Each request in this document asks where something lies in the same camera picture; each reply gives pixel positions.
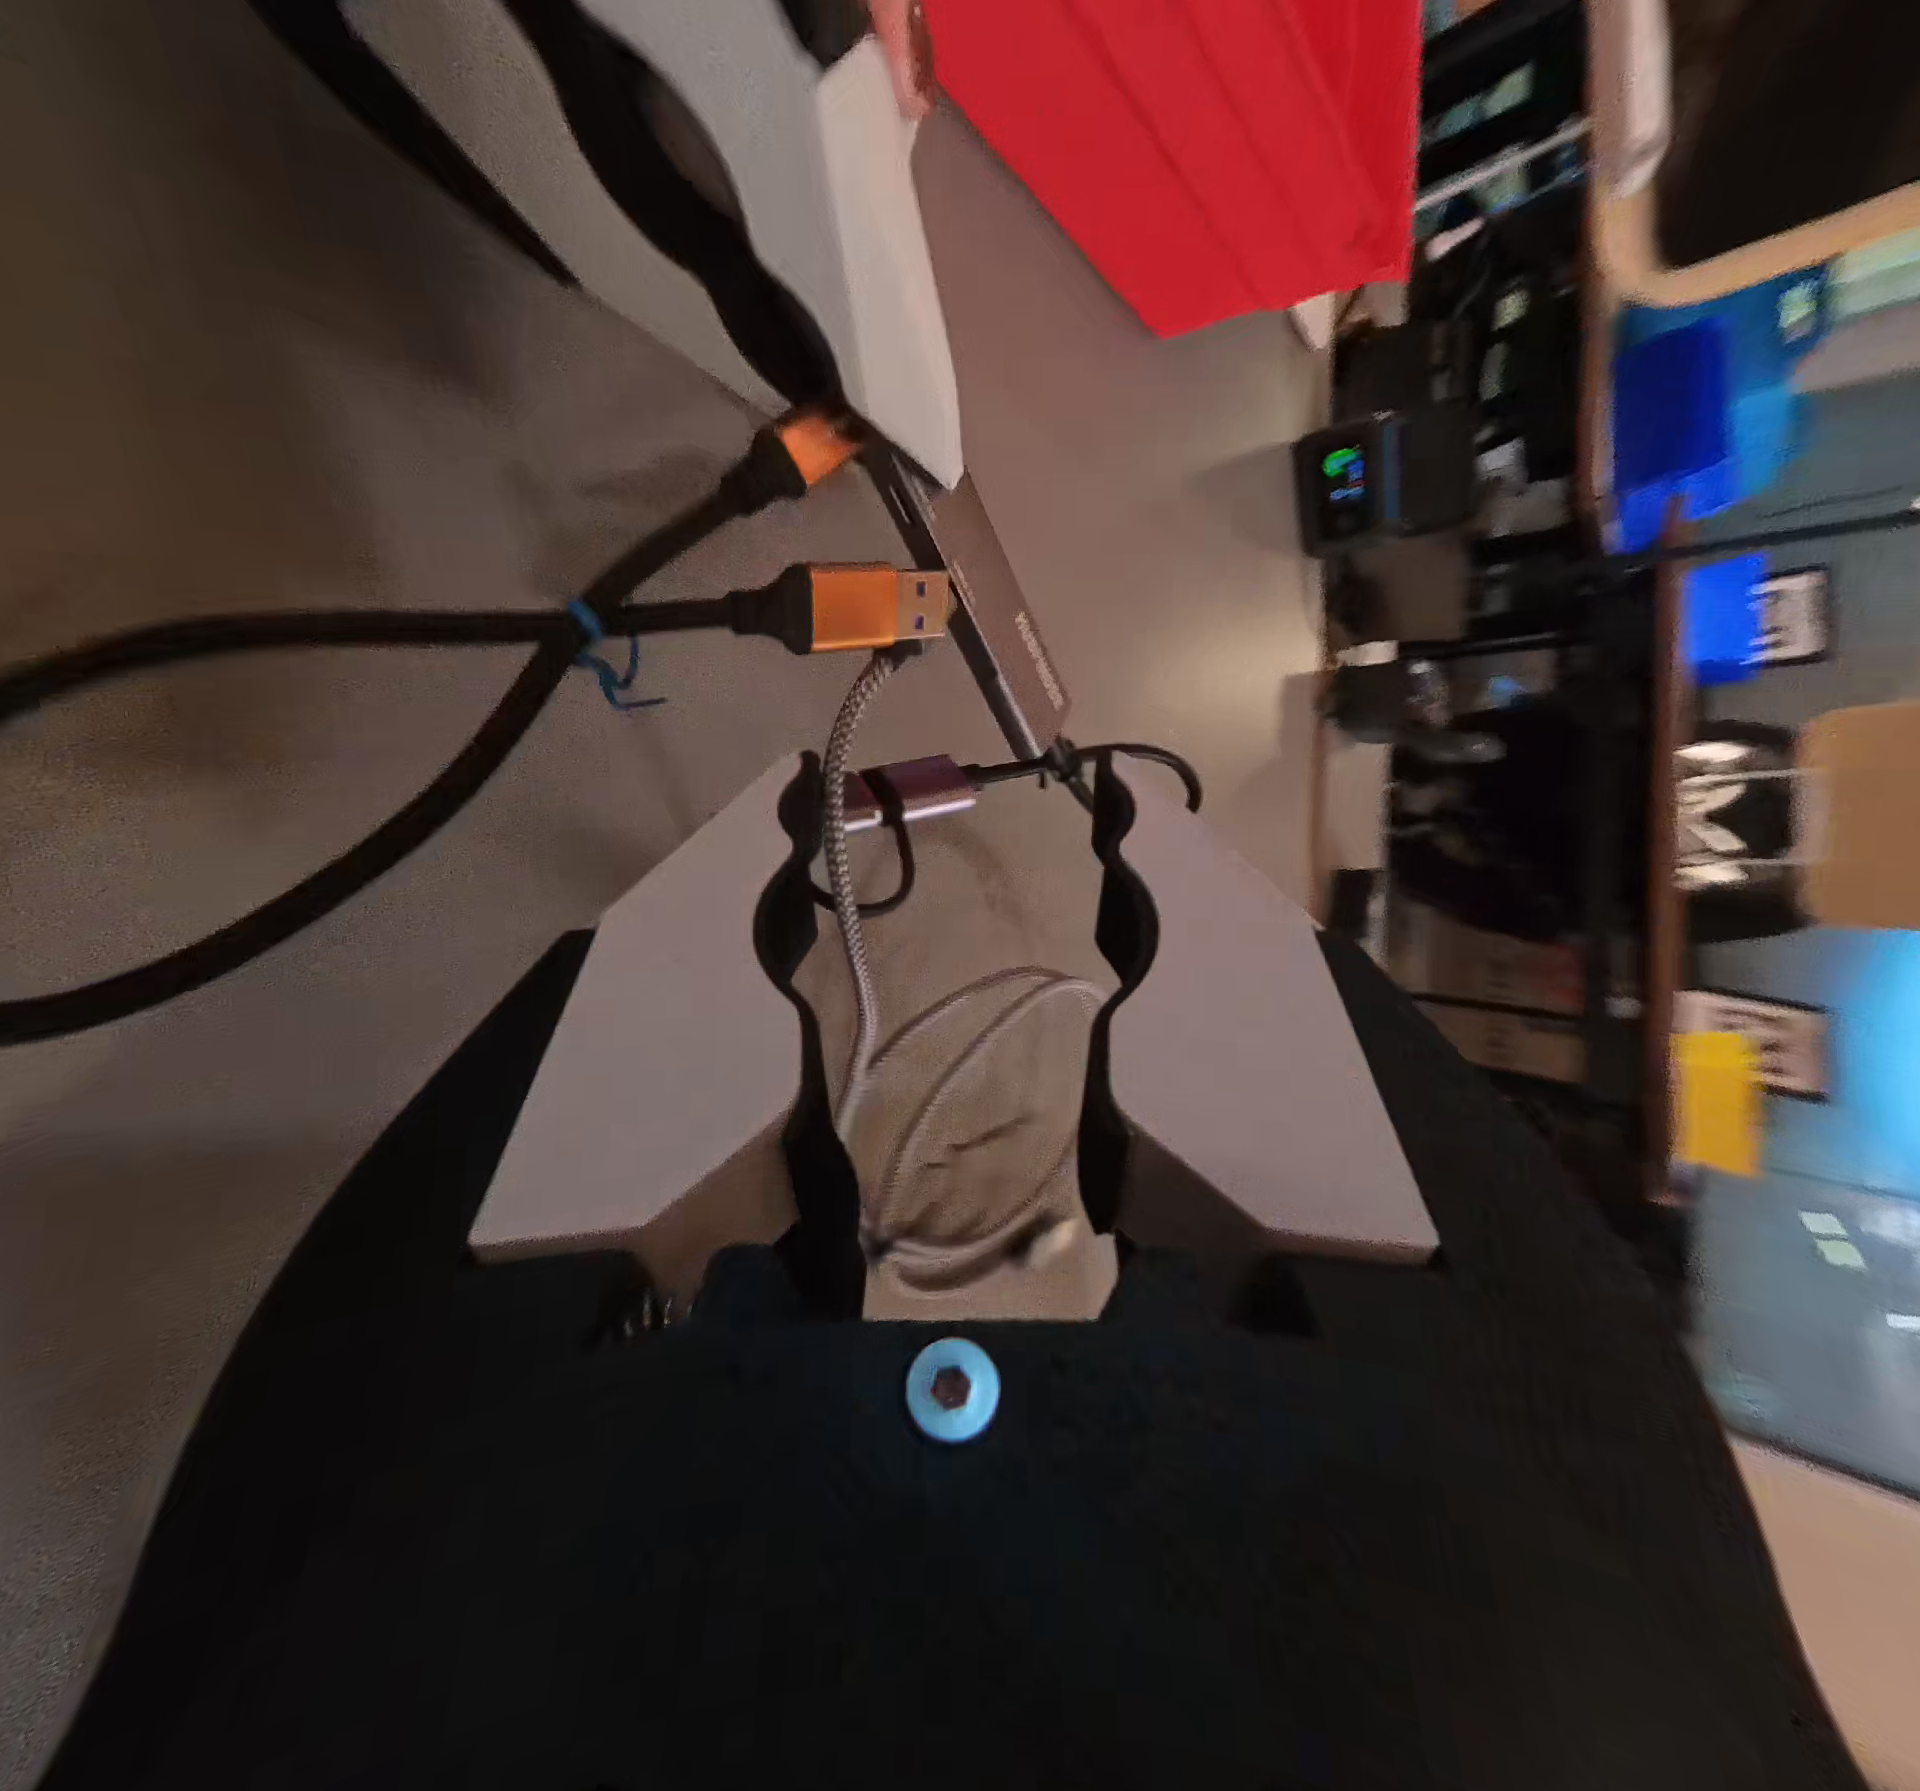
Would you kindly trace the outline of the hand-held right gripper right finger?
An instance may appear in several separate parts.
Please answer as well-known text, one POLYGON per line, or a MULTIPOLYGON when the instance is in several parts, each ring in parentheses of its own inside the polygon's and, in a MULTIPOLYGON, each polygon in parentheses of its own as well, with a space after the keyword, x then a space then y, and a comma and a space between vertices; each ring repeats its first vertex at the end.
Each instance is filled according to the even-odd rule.
POLYGON ((1251 1318, 1329 1275, 1424 1275, 1442 1239, 1323 930, 1142 754, 1094 754, 1088 787, 1110 989, 1072 1175, 1101 1313, 1133 1271, 1251 1318))

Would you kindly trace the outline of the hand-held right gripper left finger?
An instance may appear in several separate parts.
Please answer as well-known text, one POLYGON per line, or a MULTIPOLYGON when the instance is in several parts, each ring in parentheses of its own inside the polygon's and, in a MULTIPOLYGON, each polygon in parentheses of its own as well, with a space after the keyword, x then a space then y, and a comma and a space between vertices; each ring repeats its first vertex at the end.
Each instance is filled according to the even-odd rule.
POLYGON ((467 1232, 481 1261, 633 1256, 686 1308, 767 1246, 814 1316, 869 1285, 858 1179, 795 974, 820 938, 822 762, 778 759, 595 923, 467 1232))

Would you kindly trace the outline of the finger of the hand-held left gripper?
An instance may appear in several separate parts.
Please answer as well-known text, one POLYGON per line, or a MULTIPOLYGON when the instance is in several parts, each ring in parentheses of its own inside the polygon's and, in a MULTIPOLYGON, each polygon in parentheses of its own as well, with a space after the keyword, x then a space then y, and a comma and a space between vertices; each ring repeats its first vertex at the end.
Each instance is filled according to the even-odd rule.
POLYGON ((911 151, 858 0, 574 0, 685 104, 854 414, 941 487, 960 411, 911 151))
POLYGON ((839 394, 683 100, 574 0, 343 0, 349 28, 571 281, 750 404, 839 394))

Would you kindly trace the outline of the red plastic bin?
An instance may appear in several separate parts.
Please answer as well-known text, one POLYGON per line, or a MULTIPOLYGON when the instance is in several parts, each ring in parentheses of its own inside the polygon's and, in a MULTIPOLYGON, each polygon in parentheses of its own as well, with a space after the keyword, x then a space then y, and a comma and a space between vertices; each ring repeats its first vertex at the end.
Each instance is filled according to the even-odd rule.
POLYGON ((1422 0, 921 0, 937 75, 1159 339, 1402 281, 1422 0))

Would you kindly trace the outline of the black orange-plug cable blue tie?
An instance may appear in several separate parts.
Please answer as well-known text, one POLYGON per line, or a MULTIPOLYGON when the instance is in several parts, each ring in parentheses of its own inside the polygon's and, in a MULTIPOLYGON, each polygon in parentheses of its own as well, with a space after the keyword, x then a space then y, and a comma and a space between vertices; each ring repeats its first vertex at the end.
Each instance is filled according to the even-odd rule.
POLYGON ((659 574, 731 524, 794 505, 875 441, 849 416, 791 414, 759 432, 693 507, 619 555, 584 592, 551 609, 292 609, 208 616, 126 630, 4 670, 2 722, 132 675, 221 659, 297 652, 524 652, 524 665, 475 737, 394 817, 249 915, 153 963, 93 985, 12 1000, 2 1045, 84 1036, 239 974, 301 938, 445 829, 510 762, 567 675, 590 675, 616 709, 634 694, 640 645, 729 636, 798 659, 924 649, 947 632, 947 574, 926 566, 798 561, 760 587, 709 599, 634 600, 659 574))

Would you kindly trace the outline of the yellow plastic bin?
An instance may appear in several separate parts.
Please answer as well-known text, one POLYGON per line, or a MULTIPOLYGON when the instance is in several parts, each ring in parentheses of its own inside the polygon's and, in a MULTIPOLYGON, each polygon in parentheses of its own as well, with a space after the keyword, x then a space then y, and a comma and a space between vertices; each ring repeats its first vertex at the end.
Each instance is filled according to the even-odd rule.
POLYGON ((1763 1059, 1733 1033, 1674 1034, 1670 1165, 1755 1181, 1763 1167, 1763 1059))

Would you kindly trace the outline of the printed tag sign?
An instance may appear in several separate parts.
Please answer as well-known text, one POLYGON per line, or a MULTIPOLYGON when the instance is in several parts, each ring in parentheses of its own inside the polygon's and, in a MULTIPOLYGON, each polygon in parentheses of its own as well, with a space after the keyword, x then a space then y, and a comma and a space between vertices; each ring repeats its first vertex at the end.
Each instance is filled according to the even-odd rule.
POLYGON ((1816 665, 1834 652, 1835 605, 1823 563, 1763 574, 1751 614, 1755 634, 1744 662, 1752 670, 1816 665))
POLYGON ((1685 1034, 1740 1038, 1757 1066, 1763 1092, 1823 1104, 1829 1101, 1826 1012, 1743 992, 1690 989, 1678 992, 1674 1016, 1685 1034))

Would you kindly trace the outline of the black power station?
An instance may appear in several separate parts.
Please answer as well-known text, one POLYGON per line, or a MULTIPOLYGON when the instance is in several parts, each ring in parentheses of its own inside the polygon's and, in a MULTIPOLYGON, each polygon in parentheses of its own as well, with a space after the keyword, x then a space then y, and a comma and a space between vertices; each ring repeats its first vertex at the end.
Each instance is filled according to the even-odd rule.
POLYGON ((1457 531, 1478 503, 1476 409, 1445 401, 1309 432, 1290 446, 1290 482, 1311 558, 1457 531))

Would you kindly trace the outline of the small blue plastic bin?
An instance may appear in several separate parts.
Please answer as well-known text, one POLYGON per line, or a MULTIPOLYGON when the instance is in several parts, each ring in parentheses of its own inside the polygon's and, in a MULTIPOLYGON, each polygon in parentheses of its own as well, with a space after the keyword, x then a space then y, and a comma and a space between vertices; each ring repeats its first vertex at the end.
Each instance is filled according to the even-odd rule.
POLYGON ((1689 682, 1716 690, 1744 682, 1763 649, 1763 554, 1719 555, 1680 574, 1680 649, 1689 682))

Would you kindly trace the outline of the large blue plastic bin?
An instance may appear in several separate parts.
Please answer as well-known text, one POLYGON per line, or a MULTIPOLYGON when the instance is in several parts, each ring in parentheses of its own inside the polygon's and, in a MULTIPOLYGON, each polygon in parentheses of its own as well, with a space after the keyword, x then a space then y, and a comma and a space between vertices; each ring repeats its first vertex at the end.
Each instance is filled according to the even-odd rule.
POLYGON ((1611 552, 1656 548, 1669 521, 1739 503, 1734 341, 1718 317, 1628 308, 1612 356, 1611 552))

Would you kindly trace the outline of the light blue tote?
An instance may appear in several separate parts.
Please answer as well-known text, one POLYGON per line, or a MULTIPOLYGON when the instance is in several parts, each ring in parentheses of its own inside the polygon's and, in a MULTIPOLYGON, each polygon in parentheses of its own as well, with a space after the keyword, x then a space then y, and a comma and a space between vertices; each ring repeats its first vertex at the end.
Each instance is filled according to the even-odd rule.
POLYGON ((1626 308, 1618 317, 1616 348, 1625 351, 1699 322, 1722 328, 1730 456, 1739 462, 1740 495, 1755 497, 1797 448, 1801 406, 1792 377, 1819 349, 1829 310, 1826 268, 1801 268, 1697 305, 1626 308))

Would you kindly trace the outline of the tablet with pale frame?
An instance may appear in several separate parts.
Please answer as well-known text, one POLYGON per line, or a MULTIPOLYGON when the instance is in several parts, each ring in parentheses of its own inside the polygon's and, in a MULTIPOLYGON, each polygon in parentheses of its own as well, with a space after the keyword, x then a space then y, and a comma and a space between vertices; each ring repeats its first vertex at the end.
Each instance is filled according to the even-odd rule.
POLYGON ((1917 0, 1585 0, 1604 291, 1699 305, 1916 232, 1917 0))

